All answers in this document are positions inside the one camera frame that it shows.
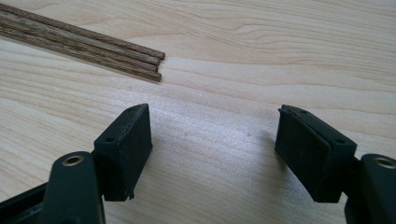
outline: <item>wooden table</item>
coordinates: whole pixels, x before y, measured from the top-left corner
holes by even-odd
[[[0,39],[0,201],[48,180],[125,108],[148,103],[154,148],[107,223],[345,223],[312,202],[274,144],[281,105],[396,157],[394,1],[1,3],[166,52],[149,82]]]

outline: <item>dark wooden stick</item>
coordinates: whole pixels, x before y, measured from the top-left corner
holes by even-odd
[[[15,30],[13,27],[7,25],[0,26],[0,33],[6,37],[19,40],[24,43],[28,43],[43,49],[50,49],[56,52],[61,52],[63,54],[90,62],[101,64],[106,67],[114,68],[126,73],[130,73],[136,76],[149,78],[155,81],[161,80],[161,74],[148,71],[144,68],[131,67],[129,64],[114,60],[112,58],[103,57],[102,55],[95,54],[93,52],[88,52],[81,47],[74,47],[71,45],[60,44],[56,41],[48,40],[40,36],[27,34],[19,30]]]
[[[103,41],[107,44],[115,45],[115,46],[125,48],[125,49],[135,50],[137,52],[144,53],[144,54],[156,57],[161,60],[163,60],[165,58],[165,53],[160,52],[158,50],[149,49],[149,48],[146,48],[146,47],[143,47],[140,45],[136,45],[136,44],[133,44],[130,42],[126,42],[126,41],[108,36],[108,35],[101,35],[96,32],[93,32],[93,31],[85,30],[85,29],[82,29],[77,26],[70,25],[70,24],[67,24],[67,23],[64,23],[61,21],[56,21],[56,20],[53,20],[53,19],[50,19],[47,17],[39,16],[34,13],[24,11],[24,10],[15,8],[15,7],[10,7],[10,6],[4,5],[4,4],[0,4],[0,10],[20,16],[20,17],[23,17],[28,20],[38,21],[38,22],[44,23],[49,26],[53,26],[53,27],[56,27],[56,28],[59,28],[62,30],[66,30],[68,32],[71,32],[71,33],[74,33],[77,35],[84,35],[84,36],[87,36],[92,39]]]
[[[39,36],[48,40],[52,40],[55,42],[58,42],[60,44],[66,45],[67,47],[70,48],[79,48],[81,50],[85,50],[87,52],[92,52],[97,55],[101,55],[106,58],[111,58],[113,60],[117,60],[120,62],[128,63],[129,66],[131,67],[141,67],[141,68],[146,68],[150,71],[157,72],[158,67],[154,64],[151,63],[144,63],[141,61],[138,61],[136,59],[124,56],[122,54],[119,54],[117,52],[105,50],[105,49],[100,49],[95,46],[92,46],[90,44],[85,44],[84,42],[90,42],[89,38],[86,38],[84,36],[75,36],[74,34],[60,30],[58,28],[50,27],[48,25],[36,22],[36,21],[30,21],[24,18],[20,18],[16,15],[9,14],[6,12],[0,11],[0,24],[1,25],[6,25],[8,27],[12,27],[16,30],[22,31],[26,34],[30,35],[35,35]]]

